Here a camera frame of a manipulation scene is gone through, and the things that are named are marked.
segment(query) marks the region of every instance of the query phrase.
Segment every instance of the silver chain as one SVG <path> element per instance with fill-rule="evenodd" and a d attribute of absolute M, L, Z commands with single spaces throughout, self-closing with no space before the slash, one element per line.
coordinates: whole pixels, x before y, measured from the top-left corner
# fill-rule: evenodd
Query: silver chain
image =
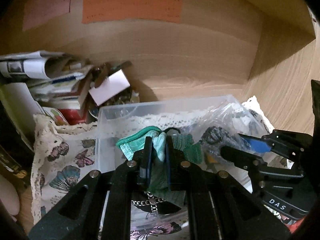
<path fill-rule="evenodd" d="M 150 192 L 147 192 L 147 195 L 148 195 L 148 200 L 144 200 L 144 201 L 131 200 L 131 203 L 139 207 L 151 206 L 152 213 L 158 212 L 157 204 L 165 202 L 165 200 L 163 198 L 153 196 Z"/>

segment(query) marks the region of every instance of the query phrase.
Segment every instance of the green fabric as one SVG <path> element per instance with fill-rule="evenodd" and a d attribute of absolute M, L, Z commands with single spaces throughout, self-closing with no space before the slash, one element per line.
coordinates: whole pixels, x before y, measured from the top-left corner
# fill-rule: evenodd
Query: green fabric
<path fill-rule="evenodd" d="M 167 134 L 155 126 L 149 126 L 136 134 L 120 139 L 116 145 L 122 150 L 128 160 L 132 160 L 135 151 L 144 148 L 146 136 L 152 137 L 153 147 L 155 149 L 155 158 L 151 172 L 151 181 L 148 191 L 153 195 L 163 198 L 179 207 L 183 207 L 185 192 L 170 191 L 167 182 L 167 169 L 164 165 L 165 143 Z M 193 144 L 191 134 L 172 135 L 173 147 L 183 151 L 186 160 L 199 164 L 202 162 L 201 147 L 199 143 Z"/>

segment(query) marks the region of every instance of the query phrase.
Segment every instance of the orange sticky note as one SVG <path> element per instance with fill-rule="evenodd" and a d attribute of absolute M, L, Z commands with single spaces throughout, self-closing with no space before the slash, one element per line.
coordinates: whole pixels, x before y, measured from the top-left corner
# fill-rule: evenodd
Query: orange sticky note
<path fill-rule="evenodd" d="M 70 0 L 29 0 L 24 6 L 22 30 L 44 24 L 51 18 L 69 11 Z"/>
<path fill-rule="evenodd" d="M 134 19 L 180 22 L 182 0 L 83 0 L 82 23 Z"/>

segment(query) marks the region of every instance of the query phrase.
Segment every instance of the plastic container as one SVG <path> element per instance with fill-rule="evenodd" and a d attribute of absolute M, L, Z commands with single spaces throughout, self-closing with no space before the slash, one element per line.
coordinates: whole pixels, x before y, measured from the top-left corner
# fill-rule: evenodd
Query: plastic container
<path fill-rule="evenodd" d="M 233 126 L 243 127 L 244 130 L 239 132 L 245 133 L 245 128 L 249 121 L 247 116 L 251 116 L 251 114 L 231 95 L 102 107 L 98 117 L 98 137 L 95 149 L 98 169 L 101 172 L 112 171 L 126 160 L 122 151 L 116 147 L 116 142 L 120 138 L 132 135 L 151 125 L 157 126 L 162 130 L 168 127 L 176 127 L 183 132 L 192 134 L 201 118 L 209 110 L 229 104 L 233 104 L 235 111 L 237 113 L 241 112 L 242 116 L 245 116 L 243 119 L 238 118 L 236 124 L 233 123 Z M 258 134 L 254 136 L 266 134 L 264 127 L 259 122 L 257 122 L 256 127 L 258 127 Z M 222 169 L 227 170 L 250 190 L 251 183 L 247 171 L 236 168 L 233 165 L 217 164 L 216 170 Z M 145 212 L 139 213 L 140 210 L 135 211 L 132 212 L 132 230 L 151 228 L 170 221 L 177 222 L 177 220 L 187 219 L 188 215 L 186 208 L 166 216 L 158 214 L 146 215 Z"/>

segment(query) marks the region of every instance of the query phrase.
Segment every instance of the stack of books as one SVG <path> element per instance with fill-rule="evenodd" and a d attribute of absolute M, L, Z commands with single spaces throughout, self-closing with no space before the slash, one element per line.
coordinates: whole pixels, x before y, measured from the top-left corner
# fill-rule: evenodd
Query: stack of books
<path fill-rule="evenodd" d="M 92 68 L 87 60 L 60 52 L 37 51 L 0 57 L 0 72 L 4 77 L 25 82 L 40 106 L 53 108 L 52 113 L 62 114 L 71 125 L 87 121 Z"/>

